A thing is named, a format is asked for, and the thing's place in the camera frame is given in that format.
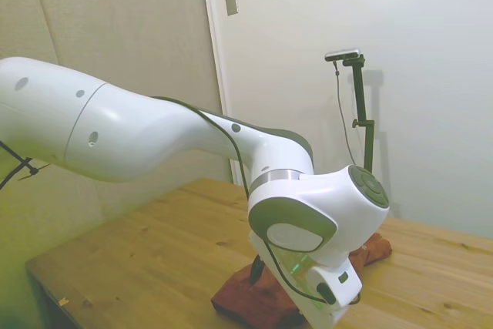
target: brown towel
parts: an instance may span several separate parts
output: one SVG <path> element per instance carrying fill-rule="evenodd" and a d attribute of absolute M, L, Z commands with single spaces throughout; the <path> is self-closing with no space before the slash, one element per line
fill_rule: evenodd
<path fill-rule="evenodd" d="M 363 266 L 390 256 L 390 243 L 375 233 L 358 250 L 350 253 L 354 269 L 360 273 Z M 304 321 L 298 307 L 290 299 L 267 267 L 262 276 L 250 285 L 251 265 L 236 272 L 214 295 L 214 308 L 233 319 L 256 329 L 289 329 Z"/>

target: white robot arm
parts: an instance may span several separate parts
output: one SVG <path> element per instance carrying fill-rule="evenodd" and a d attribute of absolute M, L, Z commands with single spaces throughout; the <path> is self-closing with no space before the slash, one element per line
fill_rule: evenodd
<path fill-rule="evenodd" d="M 140 176 L 185 149 L 240 157 L 251 174 L 250 240 L 315 329 L 332 327 L 359 294 L 348 254 L 389 210 L 382 186 L 360 167 L 314 175 L 310 145 L 295 133 L 33 59 L 0 60 L 0 142 L 20 156 L 111 182 Z M 17 166 L 10 159 L 0 149 L 0 179 Z"/>

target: wooden table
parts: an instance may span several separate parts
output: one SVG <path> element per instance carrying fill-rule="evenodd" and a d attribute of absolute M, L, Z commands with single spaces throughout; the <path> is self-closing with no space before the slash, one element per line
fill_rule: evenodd
<path fill-rule="evenodd" d="M 78 327 L 239 328 L 210 298 L 255 256 L 246 204 L 242 188 L 198 180 L 28 269 Z M 493 328 L 493 240 L 403 220 L 381 233 L 394 254 L 365 267 L 338 328 Z"/>

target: black stand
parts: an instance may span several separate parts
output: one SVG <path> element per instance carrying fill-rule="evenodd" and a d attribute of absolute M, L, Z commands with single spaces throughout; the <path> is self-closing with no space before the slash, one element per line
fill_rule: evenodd
<path fill-rule="evenodd" d="M 352 67 L 354 79 L 354 95 L 356 96 L 357 119 L 353 121 L 353 127 L 360 126 L 365 128 L 364 134 L 364 169 L 367 171 L 373 168 L 373 141 L 375 135 L 375 121 L 367 119 L 367 110 L 364 104 L 363 73 L 364 55 L 344 59 L 342 65 Z"/>

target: circular joint cap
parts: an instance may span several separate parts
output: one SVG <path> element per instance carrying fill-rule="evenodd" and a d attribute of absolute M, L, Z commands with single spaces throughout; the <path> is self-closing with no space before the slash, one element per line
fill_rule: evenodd
<path fill-rule="evenodd" d="M 349 166 L 349 175 L 354 185 L 367 200 L 380 208 L 388 208 L 388 196 L 380 182 L 369 171 L 359 166 Z"/>

